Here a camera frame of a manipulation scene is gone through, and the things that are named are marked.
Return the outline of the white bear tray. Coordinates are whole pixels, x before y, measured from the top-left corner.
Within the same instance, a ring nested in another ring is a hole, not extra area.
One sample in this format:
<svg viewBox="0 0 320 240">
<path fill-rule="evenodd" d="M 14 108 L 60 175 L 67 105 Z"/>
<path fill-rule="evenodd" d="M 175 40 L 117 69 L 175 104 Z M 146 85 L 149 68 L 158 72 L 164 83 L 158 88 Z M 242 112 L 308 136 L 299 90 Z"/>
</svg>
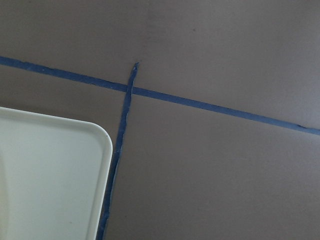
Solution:
<svg viewBox="0 0 320 240">
<path fill-rule="evenodd" d="M 0 237 L 94 240 L 113 144 L 99 125 L 0 109 Z"/>
</svg>

